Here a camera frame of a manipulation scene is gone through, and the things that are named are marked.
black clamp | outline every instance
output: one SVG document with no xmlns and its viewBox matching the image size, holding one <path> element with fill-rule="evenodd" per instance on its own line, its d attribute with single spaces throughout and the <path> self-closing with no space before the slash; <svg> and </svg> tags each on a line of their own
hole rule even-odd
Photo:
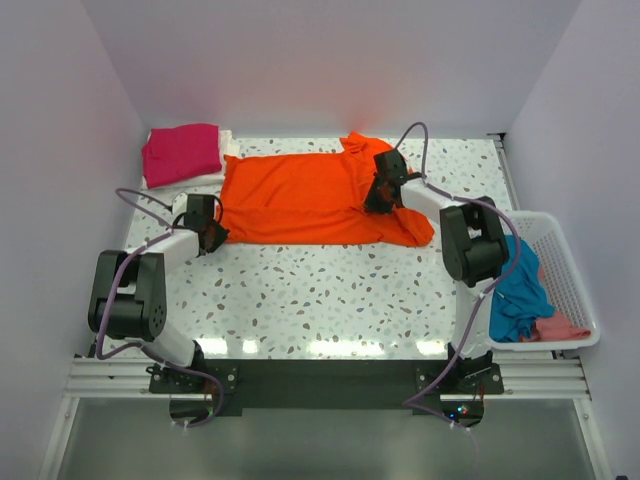
<svg viewBox="0 0 640 480">
<path fill-rule="evenodd" d="M 217 220 L 214 218 L 216 202 L 220 207 Z M 222 202 L 217 196 L 199 194 L 187 196 L 187 210 L 184 213 L 182 228 L 198 234 L 200 255 L 215 252 L 227 240 L 229 230 L 220 225 L 222 215 Z"/>
<path fill-rule="evenodd" d="M 424 390 L 442 372 L 454 355 L 448 346 L 449 360 L 431 361 L 417 365 L 414 370 L 416 392 Z M 493 363 L 493 352 L 473 359 L 458 358 L 449 373 L 438 386 L 425 395 L 420 404 L 442 414 L 462 426 L 473 427 L 484 416 L 484 395 L 501 395 L 504 384 L 500 366 Z M 441 395 L 472 395 L 471 400 L 442 400 Z M 415 409 L 414 413 L 425 413 Z"/>
<path fill-rule="evenodd" d="M 379 153 L 373 159 L 376 173 L 373 174 L 373 184 L 367 193 L 364 208 L 370 213 L 391 213 L 394 205 L 402 207 L 400 187 L 421 175 L 409 173 L 404 157 L 395 148 Z"/>
<path fill-rule="evenodd" d="M 226 362 L 223 366 L 212 366 L 212 362 L 204 358 L 204 352 L 198 342 L 194 341 L 193 343 L 195 344 L 193 361 L 188 369 L 194 372 L 206 373 L 218 379 L 224 388 L 225 395 L 235 393 L 238 382 L 238 366 L 234 363 L 229 364 Z M 206 384 L 204 377 L 182 373 L 173 368 L 163 368 L 158 364 L 148 367 L 146 372 L 151 375 L 150 393 L 203 393 Z"/>
</svg>

clothing pile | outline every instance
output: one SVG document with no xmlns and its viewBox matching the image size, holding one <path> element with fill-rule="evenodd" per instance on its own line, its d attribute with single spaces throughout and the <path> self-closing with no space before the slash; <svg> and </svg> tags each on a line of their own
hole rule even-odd
<svg viewBox="0 0 640 480">
<path fill-rule="evenodd" d="M 515 256 L 515 239 L 506 236 L 509 261 L 502 267 L 504 273 Z M 489 336 L 496 342 L 554 342 L 578 340 L 591 332 L 575 327 L 562 312 L 547 300 L 542 286 L 544 271 L 535 252 L 520 239 L 520 261 L 516 269 L 500 283 L 491 303 Z"/>
</svg>

white wall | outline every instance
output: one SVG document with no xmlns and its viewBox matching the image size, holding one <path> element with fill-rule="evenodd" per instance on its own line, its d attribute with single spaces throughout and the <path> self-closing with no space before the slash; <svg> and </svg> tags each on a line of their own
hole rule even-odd
<svg viewBox="0 0 640 480">
<path fill-rule="evenodd" d="M 144 121 L 504 132 L 579 0 L 83 0 Z"/>
<path fill-rule="evenodd" d="M 583 353 L 618 474 L 640 478 L 640 2 L 583 0 L 507 135 L 523 208 L 559 218 L 600 311 Z"/>
<path fill-rule="evenodd" d="M 123 240 L 112 191 L 139 178 L 142 123 L 76 0 L 0 13 L 0 477 L 34 478 L 98 253 Z"/>
</svg>

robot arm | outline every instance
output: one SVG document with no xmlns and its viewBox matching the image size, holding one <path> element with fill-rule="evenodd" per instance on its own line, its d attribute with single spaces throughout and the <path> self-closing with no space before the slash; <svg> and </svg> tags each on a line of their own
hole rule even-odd
<svg viewBox="0 0 640 480">
<path fill-rule="evenodd" d="M 216 250 L 228 231 L 214 220 L 212 195 L 188 195 L 178 211 L 183 225 L 174 225 L 171 235 L 149 247 L 126 268 L 109 314 L 107 336 L 140 344 L 155 357 L 180 367 L 202 360 L 194 340 L 167 322 L 165 276 L 188 260 Z M 107 250 L 98 257 L 89 326 L 98 332 L 116 271 L 131 252 Z"/>
<path fill-rule="evenodd" d="M 479 202 L 456 201 L 446 193 L 423 181 L 419 173 L 409 173 L 397 149 L 375 156 L 376 173 L 365 200 L 371 213 L 391 213 L 393 207 L 410 208 L 440 225 L 444 266 L 456 281 L 456 320 L 451 346 L 460 357 L 475 359 L 486 356 L 491 363 L 489 320 L 491 298 L 487 298 L 464 342 L 464 333 L 476 299 L 493 279 L 500 276 L 509 251 L 495 211 L 484 205 L 494 205 L 489 197 Z"/>
</svg>

gray floor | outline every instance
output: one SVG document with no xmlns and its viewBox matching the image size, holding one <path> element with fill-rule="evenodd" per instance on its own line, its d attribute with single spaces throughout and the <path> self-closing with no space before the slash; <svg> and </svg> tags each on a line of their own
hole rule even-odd
<svg viewBox="0 0 640 480">
<path fill-rule="evenodd" d="M 493 401 L 473 433 L 478 456 L 467 434 L 406 411 L 253 410 L 185 434 L 166 400 L 85 400 L 60 478 L 594 478 L 569 401 Z"/>
</svg>

